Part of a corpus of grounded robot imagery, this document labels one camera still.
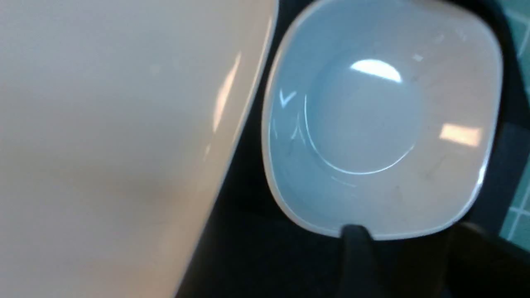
black object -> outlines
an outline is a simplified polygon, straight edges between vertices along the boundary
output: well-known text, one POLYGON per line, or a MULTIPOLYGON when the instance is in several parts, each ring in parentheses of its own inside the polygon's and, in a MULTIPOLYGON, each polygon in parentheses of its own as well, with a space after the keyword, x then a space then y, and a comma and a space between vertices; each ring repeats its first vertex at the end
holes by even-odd
POLYGON ((359 225, 342 229, 342 275, 336 298, 389 298, 374 240, 359 225))
MULTIPOLYGON (((493 0, 451 1, 482 17, 503 52, 505 73, 493 153, 480 195, 465 216, 497 235, 530 152, 528 102, 501 8, 493 0)), ((341 265, 346 242, 307 232, 287 219, 269 191, 261 158, 261 111, 272 59, 290 23, 311 2, 280 1, 275 36, 254 105, 178 298, 311 298, 350 293, 344 286, 349 273, 344 270, 355 269, 355 265, 341 265)), ((373 242, 371 253, 380 264, 378 283, 386 287, 382 294, 407 298, 449 295, 444 289, 446 272, 451 282, 458 277, 455 272, 464 270, 455 265, 461 258, 450 249, 451 237, 449 229, 416 239, 373 242)), ((355 248, 354 241, 349 243, 355 248)), ((463 283, 449 285, 454 292, 464 293, 463 283)))

